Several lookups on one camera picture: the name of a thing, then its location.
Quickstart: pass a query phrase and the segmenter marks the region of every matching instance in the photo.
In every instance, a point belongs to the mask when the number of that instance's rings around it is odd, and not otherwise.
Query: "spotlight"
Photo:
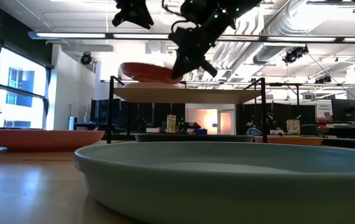
[[[91,58],[91,52],[85,52],[83,53],[83,56],[82,58],[80,59],[80,62],[83,64],[83,65],[89,65],[92,58]]]
[[[315,80],[315,84],[324,84],[324,83],[330,83],[332,82],[332,78],[329,75],[326,75],[322,78],[319,78],[317,80]]]
[[[297,59],[303,57],[308,53],[307,45],[304,47],[295,47],[293,50],[287,52],[286,56],[282,59],[286,64],[294,63]]]

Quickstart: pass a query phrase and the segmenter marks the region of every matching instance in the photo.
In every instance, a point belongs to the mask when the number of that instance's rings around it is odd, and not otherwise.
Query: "security camera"
[[[80,62],[83,64],[83,65],[89,65],[90,62],[92,61],[92,58],[91,58],[91,52],[85,52],[83,53],[83,56],[82,58],[80,59]]]

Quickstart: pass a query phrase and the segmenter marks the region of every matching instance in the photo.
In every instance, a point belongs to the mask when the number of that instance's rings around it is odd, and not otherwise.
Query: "red plate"
[[[162,82],[177,84],[183,76],[172,79],[172,69],[146,63],[127,62],[121,64],[123,74],[139,82]]]
[[[0,129],[0,146],[11,151],[74,151],[103,136],[104,131]]]

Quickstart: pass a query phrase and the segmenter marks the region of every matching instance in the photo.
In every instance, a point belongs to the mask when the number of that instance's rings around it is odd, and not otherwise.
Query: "light blue plate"
[[[355,223],[355,150],[142,142],[75,160],[97,201],[147,223]]]

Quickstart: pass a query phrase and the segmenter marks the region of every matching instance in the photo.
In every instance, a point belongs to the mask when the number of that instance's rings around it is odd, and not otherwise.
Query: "wooden shelf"
[[[114,94],[130,103],[245,103],[259,90],[197,90],[178,88],[115,88]]]

